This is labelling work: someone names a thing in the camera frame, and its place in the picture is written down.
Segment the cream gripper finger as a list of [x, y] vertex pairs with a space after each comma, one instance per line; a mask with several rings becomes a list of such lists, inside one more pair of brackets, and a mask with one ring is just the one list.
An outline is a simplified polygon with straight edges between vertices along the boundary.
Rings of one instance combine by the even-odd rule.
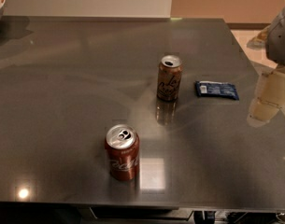
[[263, 104], [276, 107], [285, 105], [285, 66], [279, 66], [270, 72], [262, 72], [260, 85], [258, 99]]
[[270, 121], [277, 113], [278, 108], [276, 106], [263, 103], [258, 98], [254, 98], [249, 106], [249, 116], [261, 122]]

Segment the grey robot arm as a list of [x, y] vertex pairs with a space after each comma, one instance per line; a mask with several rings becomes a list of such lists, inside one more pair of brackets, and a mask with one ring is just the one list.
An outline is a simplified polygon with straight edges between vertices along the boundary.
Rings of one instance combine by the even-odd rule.
[[267, 59], [278, 66], [259, 76], [247, 117], [253, 127], [265, 125], [285, 106], [285, 7], [267, 30], [265, 51]]

